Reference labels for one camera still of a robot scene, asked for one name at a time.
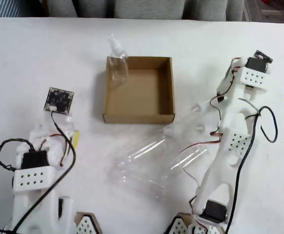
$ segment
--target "white perforated bracket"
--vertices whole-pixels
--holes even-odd
[[[49,188],[55,180],[56,169],[52,166],[16,170],[13,191],[22,192]]]
[[[238,157],[243,157],[249,147],[251,135],[243,135],[230,131],[227,136],[225,148]]]
[[[267,90],[269,87],[268,74],[266,73],[243,67],[241,73],[237,75],[240,75],[240,82],[246,85],[263,90]]]
[[[76,228],[76,234],[97,234],[91,219],[84,216]]]
[[[192,233],[194,233],[194,234],[206,234],[207,230],[204,227],[200,226],[199,224],[196,224],[196,225],[191,224],[189,226],[189,233],[188,234],[192,234]],[[221,232],[218,230],[217,227],[209,226],[208,227],[208,234],[221,234]]]
[[[187,227],[181,218],[176,218],[169,234],[187,234]]]

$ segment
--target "white table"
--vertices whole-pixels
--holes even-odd
[[[275,88],[266,104],[277,117],[279,138],[269,144],[258,131],[261,145],[243,173],[249,182],[241,180],[244,200],[230,232],[284,233],[284,24],[0,19],[0,143],[28,137],[43,118],[50,86],[75,91],[71,112],[80,130],[77,162],[58,189],[75,199],[78,210],[95,213],[106,234],[162,233],[177,212],[189,212],[196,185],[185,176],[159,202],[110,183],[115,147],[156,127],[102,122],[111,33],[129,55],[173,58],[177,114],[215,94],[232,57],[260,49],[274,58]],[[15,146],[3,149],[2,160],[14,163]],[[12,173],[0,167],[0,227],[12,213],[11,179]]]

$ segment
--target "yellow component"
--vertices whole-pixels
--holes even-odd
[[[79,131],[76,130],[73,136],[73,140],[72,140],[72,144],[74,148],[77,147],[78,141],[79,141]]]

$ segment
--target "circuit board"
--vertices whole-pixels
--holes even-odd
[[[48,97],[45,101],[44,110],[50,111],[56,107],[54,112],[68,115],[73,101],[74,92],[50,87]]]

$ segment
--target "brown cardboard tray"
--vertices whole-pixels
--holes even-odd
[[[105,123],[172,123],[175,117],[172,58],[129,57],[129,77],[112,81],[106,67]]]

